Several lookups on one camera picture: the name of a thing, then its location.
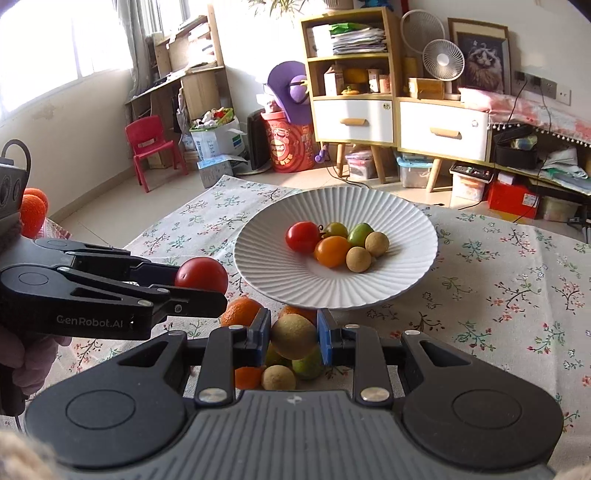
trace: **yellow cherry tomato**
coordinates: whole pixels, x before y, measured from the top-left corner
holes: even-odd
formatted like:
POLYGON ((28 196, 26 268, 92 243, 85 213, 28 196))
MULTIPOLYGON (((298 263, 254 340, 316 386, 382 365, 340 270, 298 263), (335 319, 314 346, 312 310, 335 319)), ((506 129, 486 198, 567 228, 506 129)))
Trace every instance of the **yellow cherry tomato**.
POLYGON ((314 249, 314 258, 328 268, 338 267, 345 263, 350 243, 342 236, 330 236, 321 240, 314 249))

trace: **purple hat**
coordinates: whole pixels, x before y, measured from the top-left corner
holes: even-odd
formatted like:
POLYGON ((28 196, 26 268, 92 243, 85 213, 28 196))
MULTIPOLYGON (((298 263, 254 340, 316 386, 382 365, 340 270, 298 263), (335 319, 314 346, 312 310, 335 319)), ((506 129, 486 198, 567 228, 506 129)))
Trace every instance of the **purple hat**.
POLYGON ((307 95, 296 94, 297 101, 293 98, 302 78, 306 77, 306 67, 300 61, 284 61, 276 65, 267 78, 267 87, 275 95, 277 105, 285 112, 289 123, 294 125, 310 125, 312 123, 312 108, 307 102, 307 95))

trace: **person's hand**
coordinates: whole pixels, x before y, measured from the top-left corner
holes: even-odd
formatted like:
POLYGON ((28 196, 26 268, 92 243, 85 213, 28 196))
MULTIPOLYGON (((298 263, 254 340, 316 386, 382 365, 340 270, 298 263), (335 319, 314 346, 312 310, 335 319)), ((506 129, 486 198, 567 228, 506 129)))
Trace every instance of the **person's hand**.
POLYGON ((21 339, 0 325, 0 364, 13 368, 12 383, 31 395, 45 383, 59 345, 70 345, 72 337, 46 336, 25 347, 21 339))

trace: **picture frame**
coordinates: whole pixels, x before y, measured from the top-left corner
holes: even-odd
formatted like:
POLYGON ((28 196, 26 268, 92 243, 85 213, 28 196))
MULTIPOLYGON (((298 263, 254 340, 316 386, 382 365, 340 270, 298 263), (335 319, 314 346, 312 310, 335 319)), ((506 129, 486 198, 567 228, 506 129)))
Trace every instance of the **picture frame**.
POLYGON ((450 40, 464 54, 466 67, 458 78, 458 87, 511 94, 511 56, 509 29, 464 18, 449 18, 450 40))

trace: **white plate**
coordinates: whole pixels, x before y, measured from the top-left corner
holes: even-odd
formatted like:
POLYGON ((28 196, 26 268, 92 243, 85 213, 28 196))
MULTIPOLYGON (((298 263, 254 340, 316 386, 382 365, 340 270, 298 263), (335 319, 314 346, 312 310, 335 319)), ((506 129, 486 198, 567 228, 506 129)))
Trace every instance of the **white plate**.
POLYGON ((414 205, 379 190, 331 187, 273 203, 240 231, 234 261, 240 275, 266 297, 308 308, 357 309, 380 304, 417 283, 437 254, 437 234, 414 205), (285 233, 296 222, 366 222, 388 236, 390 248, 363 273, 326 268, 313 255, 290 250, 285 233))

